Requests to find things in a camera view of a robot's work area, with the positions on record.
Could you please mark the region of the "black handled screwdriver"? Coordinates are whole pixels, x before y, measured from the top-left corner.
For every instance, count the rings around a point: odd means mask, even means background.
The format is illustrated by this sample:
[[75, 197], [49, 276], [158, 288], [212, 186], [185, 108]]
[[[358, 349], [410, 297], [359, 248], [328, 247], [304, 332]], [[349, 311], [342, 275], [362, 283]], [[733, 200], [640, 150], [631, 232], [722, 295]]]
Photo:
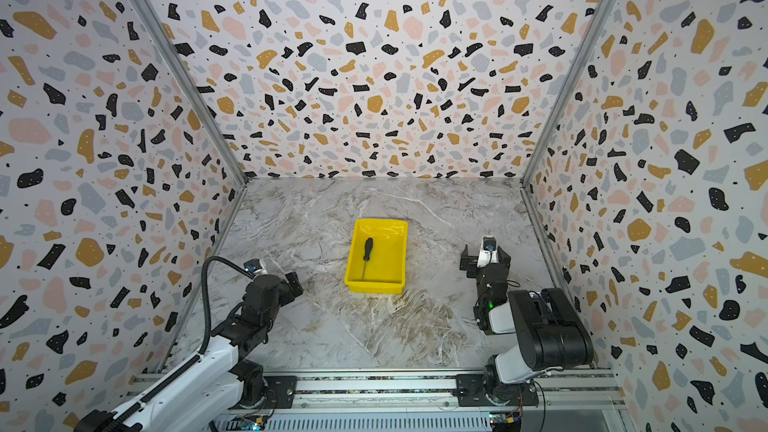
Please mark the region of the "black handled screwdriver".
[[363, 252], [363, 271], [361, 275], [361, 279], [365, 279], [365, 274], [367, 271], [368, 264], [371, 259], [372, 251], [374, 247], [374, 239], [372, 237], [368, 237], [364, 244], [364, 252]]

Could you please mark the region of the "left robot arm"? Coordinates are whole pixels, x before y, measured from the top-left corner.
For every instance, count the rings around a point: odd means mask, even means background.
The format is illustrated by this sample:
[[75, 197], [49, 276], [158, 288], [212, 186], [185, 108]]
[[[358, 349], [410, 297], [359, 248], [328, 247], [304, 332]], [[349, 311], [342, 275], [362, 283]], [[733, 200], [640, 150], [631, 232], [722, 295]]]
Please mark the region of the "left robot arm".
[[298, 275], [261, 274], [247, 287], [241, 305], [211, 331], [206, 350], [191, 354], [146, 390], [111, 411], [93, 410], [77, 431], [196, 431], [233, 407], [265, 412], [287, 408], [264, 367], [248, 359], [268, 342], [281, 307], [303, 294]]

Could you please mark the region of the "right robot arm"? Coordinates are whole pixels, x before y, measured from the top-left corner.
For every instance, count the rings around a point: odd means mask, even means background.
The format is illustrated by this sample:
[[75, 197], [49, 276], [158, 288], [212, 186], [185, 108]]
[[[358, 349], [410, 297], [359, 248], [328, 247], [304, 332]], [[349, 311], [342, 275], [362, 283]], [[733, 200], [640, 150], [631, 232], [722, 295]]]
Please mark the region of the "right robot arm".
[[522, 397], [540, 375], [586, 366], [594, 346], [566, 294], [559, 288], [528, 291], [509, 278], [511, 256], [493, 237], [472, 255], [465, 247], [459, 269], [475, 281], [475, 324], [485, 335], [513, 335], [517, 343], [489, 358], [480, 389], [493, 403]]

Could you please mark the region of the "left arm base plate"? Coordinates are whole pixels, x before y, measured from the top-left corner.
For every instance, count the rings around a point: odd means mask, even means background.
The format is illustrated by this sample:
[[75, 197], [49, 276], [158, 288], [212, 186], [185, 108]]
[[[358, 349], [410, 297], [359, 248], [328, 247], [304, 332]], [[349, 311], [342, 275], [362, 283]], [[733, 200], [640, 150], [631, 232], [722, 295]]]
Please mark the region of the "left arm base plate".
[[237, 406], [246, 410], [290, 409], [297, 382], [296, 376], [255, 375], [245, 380], [243, 394]]

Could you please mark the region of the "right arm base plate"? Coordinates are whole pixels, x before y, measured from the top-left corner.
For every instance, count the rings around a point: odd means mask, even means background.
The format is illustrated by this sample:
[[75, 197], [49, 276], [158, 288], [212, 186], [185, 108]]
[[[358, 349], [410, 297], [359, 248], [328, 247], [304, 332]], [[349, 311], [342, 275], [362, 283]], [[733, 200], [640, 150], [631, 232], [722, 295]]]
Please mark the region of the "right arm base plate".
[[452, 395], [460, 407], [529, 407], [538, 406], [539, 397], [528, 383], [490, 383], [483, 374], [459, 374]]

